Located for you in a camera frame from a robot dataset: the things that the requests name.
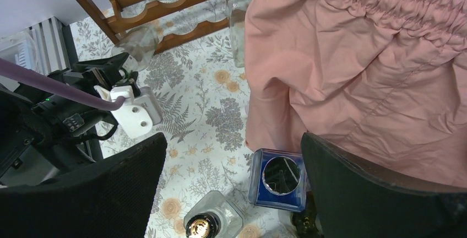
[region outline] glass jar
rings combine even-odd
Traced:
[[[235,66],[245,66],[245,14],[251,0],[227,0],[230,45]]]
[[[245,220],[239,208],[221,192],[208,192],[183,219],[188,238],[235,238]]]

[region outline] clear glass bottle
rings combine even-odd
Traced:
[[[158,34],[154,26],[144,24],[133,28],[111,50],[112,56],[128,52],[130,56],[123,64],[128,73],[143,71],[151,63],[151,59],[158,46]]]
[[[221,192],[208,192],[183,219],[188,238],[235,238],[244,217],[236,204]]]
[[[229,19],[230,45],[235,66],[245,66],[245,14],[251,0],[227,0],[226,15]]]

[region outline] floral pattern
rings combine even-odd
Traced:
[[[126,8],[122,16],[138,15],[150,1]],[[151,24],[160,39],[188,33],[201,21],[224,19],[224,4],[225,0],[209,0]],[[113,15],[112,9],[103,13]],[[80,61],[111,55],[112,42],[90,18],[71,29]],[[156,132],[165,134],[169,146],[146,238],[185,237],[183,217],[210,190],[229,194],[246,216],[239,237],[293,237],[279,223],[277,210],[254,207],[247,199],[253,154],[245,146],[241,109],[248,104],[249,89],[245,70],[234,66],[227,29],[155,55],[139,72],[138,84],[152,88],[164,112],[163,122],[137,139],[119,128],[101,142],[101,148],[108,157]],[[99,134],[106,134],[112,125],[96,127]]]

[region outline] pink cloth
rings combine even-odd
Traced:
[[[304,132],[389,169],[467,187],[466,0],[253,0],[252,150]]]

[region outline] blue box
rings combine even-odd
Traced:
[[[259,149],[253,154],[248,200],[261,207],[301,212],[307,182],[301,154]]]

